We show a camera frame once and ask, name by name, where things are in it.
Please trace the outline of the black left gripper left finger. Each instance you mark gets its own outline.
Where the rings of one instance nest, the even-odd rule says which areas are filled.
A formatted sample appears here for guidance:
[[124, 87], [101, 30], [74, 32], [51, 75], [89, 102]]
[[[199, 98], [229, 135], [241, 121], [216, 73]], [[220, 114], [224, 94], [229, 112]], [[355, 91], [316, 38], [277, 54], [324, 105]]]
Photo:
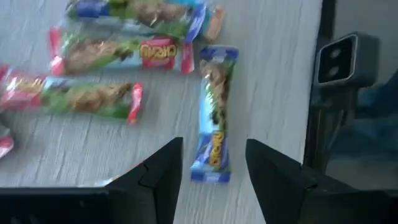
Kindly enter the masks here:
[[173, 223], [183, 139], [172, 139], [103, 187], [2, 188], [1, 224]]

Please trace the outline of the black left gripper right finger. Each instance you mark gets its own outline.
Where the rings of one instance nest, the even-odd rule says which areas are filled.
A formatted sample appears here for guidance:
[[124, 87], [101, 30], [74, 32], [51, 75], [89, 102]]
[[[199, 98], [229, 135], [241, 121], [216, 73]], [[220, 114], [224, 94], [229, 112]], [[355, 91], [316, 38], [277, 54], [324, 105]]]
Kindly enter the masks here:
[[397, 224], [397, 191], [358, 190], [256, 140], [246, 162], [267, 224]]

